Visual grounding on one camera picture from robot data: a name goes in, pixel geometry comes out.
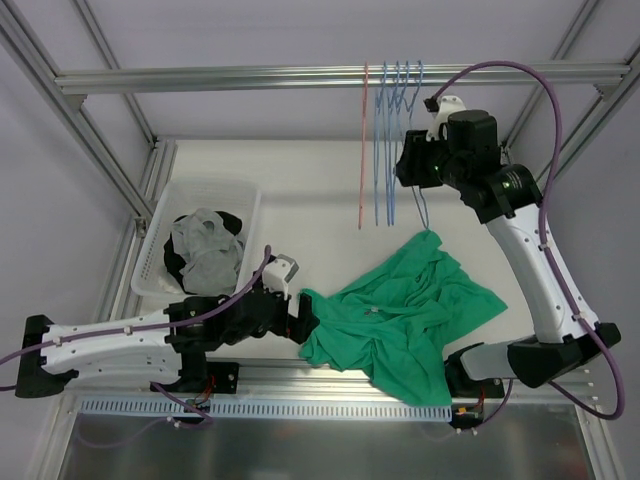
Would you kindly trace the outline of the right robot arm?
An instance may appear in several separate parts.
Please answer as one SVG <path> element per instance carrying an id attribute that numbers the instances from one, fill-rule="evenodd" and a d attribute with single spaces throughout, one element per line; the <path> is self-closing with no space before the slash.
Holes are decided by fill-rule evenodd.
<path id="1" fill-rule="evenodd" d="M 500 246 L 530 310 L 533 335 L 449 356 L 446 382 L 454 394 L 469 396 L 497 378 L 537 388 L 620 342 L 618 327 L 598 319 L 571 279 L 540 218 L 543 196 L 531 172 L 502 164 L 489 113 L 461 110 L 433 131 L 407 131 L 396 176 L 404 187 L 456 190 Z"/>

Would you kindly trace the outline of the blue hanger of grey top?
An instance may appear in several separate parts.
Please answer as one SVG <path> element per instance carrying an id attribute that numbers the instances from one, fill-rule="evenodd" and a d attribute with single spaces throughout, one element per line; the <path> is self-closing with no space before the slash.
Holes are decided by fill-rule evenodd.
<path id="1" fill-rule="evenodd" d="M 381 219 L 385 218 L 386 225 L 389 226 L 390 213 L 388 194 L 388 179 L 386 167 L 383 162 L 383 150 L 385 140 L 383 133 L 385 128 L 384 105 L 385 89 L 388 74 L 387 62 L 382 64 L 379 86 L 374 92 L 374 116 L 373 116 L 373 198 L 374 198 L 374 221 L 375 225 L 381 224 Z"/>

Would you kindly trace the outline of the blue hanger of black top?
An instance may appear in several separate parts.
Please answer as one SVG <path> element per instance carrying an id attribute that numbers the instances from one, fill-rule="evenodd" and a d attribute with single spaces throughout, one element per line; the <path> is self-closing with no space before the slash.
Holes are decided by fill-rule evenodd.
<path id="1" fill-rule="evenodd" d="M 385 88 L 384 113 L 384 162 L 387 225 L 395 225 L 395 152 L 397 147 L 396 122 L 397 95 L 400 81 L 400 63 L 396 62 L 393 84 Z"/>

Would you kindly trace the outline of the green tank top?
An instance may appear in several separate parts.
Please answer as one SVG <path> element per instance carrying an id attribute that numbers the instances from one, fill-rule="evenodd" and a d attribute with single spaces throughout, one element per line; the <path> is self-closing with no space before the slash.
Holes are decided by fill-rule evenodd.
<path id="1" fill-rule="evenodd" d="M 337 293 L 303 290 L 319 323 L 300 357 L 312 366 L 360 370 L 374 387 L 411 406 L 450 405 L 444 347 L 507 305 L 441 245 L 435 232 L 422 230 Z"/>

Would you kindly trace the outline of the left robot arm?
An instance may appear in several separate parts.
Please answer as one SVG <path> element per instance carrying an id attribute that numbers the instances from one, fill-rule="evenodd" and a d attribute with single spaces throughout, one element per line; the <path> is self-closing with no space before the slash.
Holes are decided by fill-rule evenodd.
<path id="1" fill-rule="evenodd" d="M 309 295 L 301 296 L 295 315 L 289 300 L 254 287 L 240 297 L 191 296 L 106 326 L 63 326 L 45 315 L 31 316 L 11 390 L 23 399 L 54 396 L 69 385 L 233 394 L 238 365 L 212 361 L 208 354 L 268 333 L 303 344 L 319 320 Z"/>

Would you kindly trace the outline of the blue hanger of green top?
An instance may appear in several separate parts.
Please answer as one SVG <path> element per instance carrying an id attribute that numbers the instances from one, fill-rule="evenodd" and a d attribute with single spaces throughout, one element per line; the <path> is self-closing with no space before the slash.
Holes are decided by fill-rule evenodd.
<path id="1" fill-rule="evenodd" d="M 408 87 L 409 80 L 411 78 L 411 64 L 406 61 L 404 65 L 400 63 L 396 64 L 396 80 L 394 86 L 394 92 L 392 93 L 392 107 L 395 114 L 395 128 L 397 138 L 402 134 L 402 111 L 405 103 L 405 93 Z"/>

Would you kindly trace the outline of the pink wire hanger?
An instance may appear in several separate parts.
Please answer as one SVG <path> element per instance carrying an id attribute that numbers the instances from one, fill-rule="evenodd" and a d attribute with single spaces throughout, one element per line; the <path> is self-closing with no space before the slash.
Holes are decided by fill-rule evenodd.
<path id="1" fill-rule="evenodd" d="M 362 230 L 364 221 L 365 202 L 365 178 L 366 178 L 366 136 L 367 136 L 367 106 L 368 106 L 368 84 L 369 84 L 369 63 L 365 62 L 363 67 L 363 87 L 361 106 L 361 156 L 360 156 L 360 177 L 358 195 L 358 230 Z"/>

